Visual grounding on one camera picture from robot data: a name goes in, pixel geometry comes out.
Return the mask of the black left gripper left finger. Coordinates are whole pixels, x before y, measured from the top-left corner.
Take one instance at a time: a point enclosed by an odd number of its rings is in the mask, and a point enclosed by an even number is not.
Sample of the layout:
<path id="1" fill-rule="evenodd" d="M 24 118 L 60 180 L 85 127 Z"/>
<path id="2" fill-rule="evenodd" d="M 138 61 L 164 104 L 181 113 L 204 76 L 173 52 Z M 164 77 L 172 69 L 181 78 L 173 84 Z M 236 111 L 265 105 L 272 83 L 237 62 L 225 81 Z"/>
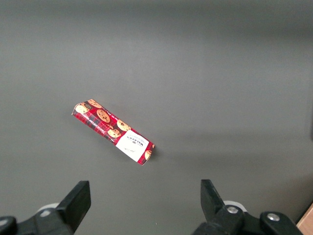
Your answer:
<path id="1" fill-rule="evenodd" d="M 73 235 L 91 206 L 89 181 L 79 181 L 57 204 L 42 207 L 29 219 L 0 218 L 2 235 Z"/>

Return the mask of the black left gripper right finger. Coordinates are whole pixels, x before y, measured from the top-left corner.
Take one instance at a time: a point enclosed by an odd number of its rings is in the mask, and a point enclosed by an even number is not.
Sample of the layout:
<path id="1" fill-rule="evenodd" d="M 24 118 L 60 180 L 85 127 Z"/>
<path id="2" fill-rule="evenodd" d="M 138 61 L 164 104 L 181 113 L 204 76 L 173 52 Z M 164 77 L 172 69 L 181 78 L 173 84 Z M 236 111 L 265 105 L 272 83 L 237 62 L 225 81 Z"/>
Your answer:
<path id="1" fill-rule="evenodd" d="M 209 179 L 201 180 L 201 208 L 206 221 L 194 230 L 194 235 L 302 234 L 283 213 L 265 211 L 256 218 L 239 206 L 225 204 Z"/>

